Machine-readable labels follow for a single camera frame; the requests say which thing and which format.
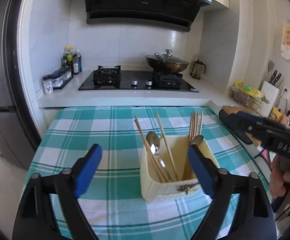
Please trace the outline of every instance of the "black glass cooktop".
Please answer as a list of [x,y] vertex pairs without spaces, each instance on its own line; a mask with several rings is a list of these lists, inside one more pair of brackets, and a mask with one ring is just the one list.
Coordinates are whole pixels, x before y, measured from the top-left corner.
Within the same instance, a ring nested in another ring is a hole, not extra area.
[[181,74],[99,68],[84,81],[79,90],[169,90],[198,93],[181,77]]

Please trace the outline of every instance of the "range hood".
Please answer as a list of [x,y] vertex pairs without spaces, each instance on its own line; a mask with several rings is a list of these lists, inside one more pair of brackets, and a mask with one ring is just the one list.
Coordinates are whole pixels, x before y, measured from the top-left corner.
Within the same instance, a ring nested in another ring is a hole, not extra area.
[[140,23],[190,31],[202,6],[212,0],[85,0],[87,24]]

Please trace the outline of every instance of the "black spice rack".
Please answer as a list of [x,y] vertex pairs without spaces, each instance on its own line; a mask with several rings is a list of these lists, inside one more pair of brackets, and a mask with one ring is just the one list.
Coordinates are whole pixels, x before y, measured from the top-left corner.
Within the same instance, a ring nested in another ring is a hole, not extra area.
[[63,89],[64,86],[66,86],[68,84],[69,81],[71,81],[74,78],[74,75],[72,75],[69,79],[67,79],[59,88],[53,88],[54,90],[59,90],[59,89]]

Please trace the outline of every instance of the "person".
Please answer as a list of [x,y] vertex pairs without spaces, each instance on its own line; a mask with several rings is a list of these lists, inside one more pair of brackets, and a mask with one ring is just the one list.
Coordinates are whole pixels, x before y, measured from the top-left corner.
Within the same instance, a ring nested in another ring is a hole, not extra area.
[[[280,156],[276,155],[272,161],[272,173],[270,175],[269,192],[273,199],[285,195],[286,188],[284,182],[290,182],[290,170],[287,172],[280,171]],[[277,221],[277,235],[281,236],[290,225],[290,212],[287,212],[287,217],[281,221]]]

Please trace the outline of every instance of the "yellow plastic container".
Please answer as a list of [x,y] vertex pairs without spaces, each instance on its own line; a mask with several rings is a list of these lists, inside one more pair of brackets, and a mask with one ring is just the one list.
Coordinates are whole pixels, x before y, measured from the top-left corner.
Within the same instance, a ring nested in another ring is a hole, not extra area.
[[[169,159],[168,152],[163,138],[160,136],[160,156],[164,161],[168,172],[174,179],[174,172],[172,163]],[[171,149],[171,153],[174,159],[176,172],[179,178],[182,178],[184,164],[186,160],[187,150],[189,146],[188,136],[166,136],[168,145]],[[219,167],[214,155],[211,152],[207,142],[204,140],[199,146],[202,154],[210,158],[213,163]],[[168,201],[183,198],[186,196],[192,196],[201,189],[201,185],[198,182],[195,174],[193,178],[189,180],[160,183],[154,167],[151,162],[148,161],[148,156],[145,147],[143,147],[143,154],[141,160],[141,194],[143,198],[148,202],[153,201]]]

